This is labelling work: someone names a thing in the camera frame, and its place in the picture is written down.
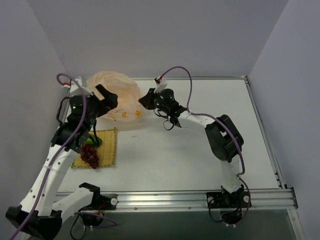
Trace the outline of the banana print plastic bag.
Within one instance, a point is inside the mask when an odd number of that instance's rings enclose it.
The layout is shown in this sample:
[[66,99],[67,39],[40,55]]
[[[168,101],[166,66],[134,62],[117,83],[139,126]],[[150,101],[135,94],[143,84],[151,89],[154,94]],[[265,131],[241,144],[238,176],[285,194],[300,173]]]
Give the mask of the banana print plastic bag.
[[96,89],[96,85],[99,84],[117,95],[117,107],[103,115],[104,119],[120,123],[133,123],[143,118],[144,108],[139,103],[142,92],[133,79],[115,71],[100,71],[90,77],[87,80],[88,89],[102,100],[104,97]]

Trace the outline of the green fake fruit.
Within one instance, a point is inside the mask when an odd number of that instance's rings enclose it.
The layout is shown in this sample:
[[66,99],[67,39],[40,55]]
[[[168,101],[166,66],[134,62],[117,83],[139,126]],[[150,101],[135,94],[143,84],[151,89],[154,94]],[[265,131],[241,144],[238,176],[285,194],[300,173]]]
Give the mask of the green fake fruit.
[[85,141],[86,145],[91,145],[94,147],[100,147],[102,145],[102,139],[98,136],[95,136],[94,134],[89,134],[88,139]]

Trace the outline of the dark red fake grapes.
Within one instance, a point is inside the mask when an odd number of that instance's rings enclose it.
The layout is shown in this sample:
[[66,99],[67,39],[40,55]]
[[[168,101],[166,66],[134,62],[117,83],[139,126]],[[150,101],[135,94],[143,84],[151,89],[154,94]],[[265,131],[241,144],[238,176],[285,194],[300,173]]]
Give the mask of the dark red fake grapes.
[[99,166],[98,152],[97,150],[90,144],[85,144],[82,147],[80,152],[80,158],[85,163],[89,164],[89,166],[93,169],[96,169]]

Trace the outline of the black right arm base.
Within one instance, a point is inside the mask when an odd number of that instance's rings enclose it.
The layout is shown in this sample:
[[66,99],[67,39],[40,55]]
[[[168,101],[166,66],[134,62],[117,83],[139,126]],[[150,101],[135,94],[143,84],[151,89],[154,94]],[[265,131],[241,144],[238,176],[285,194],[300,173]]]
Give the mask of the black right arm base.
[[[207,192],[206,203],[208,214],[215,223],[224,223],[227,227],[235,228],[247,216],[252,207],[249,192]],[[215,219],[212,210],[219,210],[220,219]]]

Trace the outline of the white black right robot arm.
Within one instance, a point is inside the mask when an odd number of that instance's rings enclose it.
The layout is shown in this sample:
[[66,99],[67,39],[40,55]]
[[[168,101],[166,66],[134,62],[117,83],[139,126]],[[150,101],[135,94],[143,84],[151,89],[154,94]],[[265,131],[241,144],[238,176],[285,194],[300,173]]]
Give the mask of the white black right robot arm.
[[174,91],[169,88],[160,92],[150,88],[138,101],[147,110],[163,112],[175,127],[205,133],[212,153],[220,160],[222,189],[229,194],[244,189],[240,179],[245,173],[244,139],[228,115],[214,117],[207,113],[193,113],[175,100]]

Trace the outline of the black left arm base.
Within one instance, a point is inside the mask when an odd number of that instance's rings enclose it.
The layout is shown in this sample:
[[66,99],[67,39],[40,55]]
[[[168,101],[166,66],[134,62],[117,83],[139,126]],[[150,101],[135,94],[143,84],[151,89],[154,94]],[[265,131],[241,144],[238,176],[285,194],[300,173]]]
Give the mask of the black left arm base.
[[[108,207],[114,207],[111,204],[112,198],[108,198],[102,196],[98,203],[92,203],[89,206],[81,208],[75,215],[75,220],[71,225],[69,235],[72,240],[83,240],[87,230],[95,230],[95,229],[107,229],[114,228],[118,224],[106,217],[104,210],[107,210]],[[83,234],[80,237],[74,236],[74,227],[77,223],[79,223],[79,219],[81,219],[81,223],[83,225]]]

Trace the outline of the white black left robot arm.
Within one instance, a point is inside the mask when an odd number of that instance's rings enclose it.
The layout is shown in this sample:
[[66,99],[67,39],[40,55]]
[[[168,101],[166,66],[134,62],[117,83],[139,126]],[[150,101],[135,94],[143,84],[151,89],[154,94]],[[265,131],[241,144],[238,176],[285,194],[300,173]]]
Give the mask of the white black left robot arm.
[[67,170],[81,152],[97,118],[118,105],[115,93],[101,84],[95,88],[103,96],[102,100],[84,87],[71,88],[67,98],[71,112],[56,130],[38,177],[20,204],[9,207],[5,214],[16,227],[11,239],[24,232],[42,240],[52,240],[67,218],[81,209],[97,208],[108,200],[101,195],[99,187],[84,182],[74,193],[54,202]]

